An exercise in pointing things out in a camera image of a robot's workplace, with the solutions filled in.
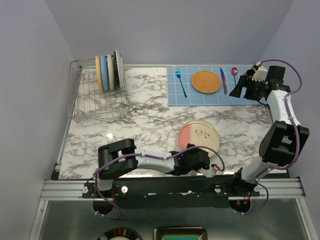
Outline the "pink and cream plate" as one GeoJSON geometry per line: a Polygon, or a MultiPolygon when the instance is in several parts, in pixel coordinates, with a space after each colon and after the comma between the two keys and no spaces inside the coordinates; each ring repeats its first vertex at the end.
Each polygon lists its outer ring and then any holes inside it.
{"type": "Polygon", "coordinates": [[[220,138],[216,129],[205,120],[191,120],[184,124],[178,134],[178,143],[181,149],[188,144],[206,146],[216,152],[220,147],[220,138]]]}

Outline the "light blue plate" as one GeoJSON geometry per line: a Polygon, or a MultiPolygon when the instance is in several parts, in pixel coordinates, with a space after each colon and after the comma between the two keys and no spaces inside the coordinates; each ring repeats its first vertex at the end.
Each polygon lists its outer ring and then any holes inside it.
{"type": "Polygon", "coordinates": [[[104,55],[100,55],[100,69],[101,69],[103,89],[105,91],[108,91],[110,89],[109,71],[108,71],[107,60],[104,55]]]}

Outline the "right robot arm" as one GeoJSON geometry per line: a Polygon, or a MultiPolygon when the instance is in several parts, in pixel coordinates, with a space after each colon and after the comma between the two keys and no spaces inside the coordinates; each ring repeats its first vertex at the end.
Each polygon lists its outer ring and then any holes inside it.
{"type": "Polygon", "coordinates": [[[285,67],[272,65],[266,69],[261,62],[241,75],[231,97],[252,101],[265,99],[271,111],[272,126],[262,139],[259,156],[234,174],[230,191],[241,196],[252,192],[258,181],[271,170],[287,170],[298,159],[310,131],[297,120],[292,104],[290,87],[284,85],[285,67]]]}

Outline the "orange yellow plate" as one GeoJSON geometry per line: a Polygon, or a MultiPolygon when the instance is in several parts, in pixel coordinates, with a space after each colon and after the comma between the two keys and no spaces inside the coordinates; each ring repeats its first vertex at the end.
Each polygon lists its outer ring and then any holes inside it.
{"type": "Polygon", "coordinates": [[[102,73],[101,73],[101,61],[98,55],[95,56],[95,68],[96,68],[98,89],[100,92],[103,92],[104,86],[103,86],[102,73]]]}

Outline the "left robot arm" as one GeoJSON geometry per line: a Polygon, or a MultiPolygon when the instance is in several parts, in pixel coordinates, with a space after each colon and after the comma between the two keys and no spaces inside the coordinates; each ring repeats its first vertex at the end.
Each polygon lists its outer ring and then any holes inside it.
{"type": "Polygon", "coordinates": [[[209,153],[193,144],[183,151],[158,153],[136,147],[131,138],[98,148],[98,169],[93,191],[101,198],[110,194],[113,180],[136,169],[154,170],[172,176],[196,171],[207,178],[216,174],[209,153]]]}

